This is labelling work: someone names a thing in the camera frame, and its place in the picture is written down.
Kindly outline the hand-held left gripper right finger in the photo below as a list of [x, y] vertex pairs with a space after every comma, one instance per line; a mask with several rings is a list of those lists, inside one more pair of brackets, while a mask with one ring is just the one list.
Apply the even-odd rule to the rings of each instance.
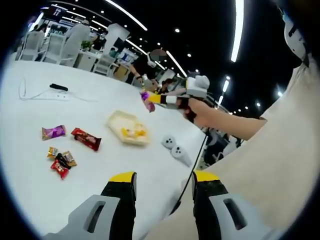
[[192, 173], [193, 216], [200, 240], [278, 240], [282, 233], [265, 225], [259, 211], [228, 192], [212, 173]]

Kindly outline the person's right hand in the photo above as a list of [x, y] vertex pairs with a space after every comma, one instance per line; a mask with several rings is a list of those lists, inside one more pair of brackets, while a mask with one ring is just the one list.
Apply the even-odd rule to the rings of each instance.
[[183, 110], [183, 116], [200, 128], [214, 128], [214, 123], [211, 119], [212, 108], [205, 102], [190, 98], [188, 107]]

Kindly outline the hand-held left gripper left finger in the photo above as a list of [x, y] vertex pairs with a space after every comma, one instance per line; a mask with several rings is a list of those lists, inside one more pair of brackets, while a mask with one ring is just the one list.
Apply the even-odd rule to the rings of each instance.
[[131, 240], [136, 217], [137, 173], [111, 177], [100, 195], [92, 195], [68, 216], [68, 223], [43, 240]]

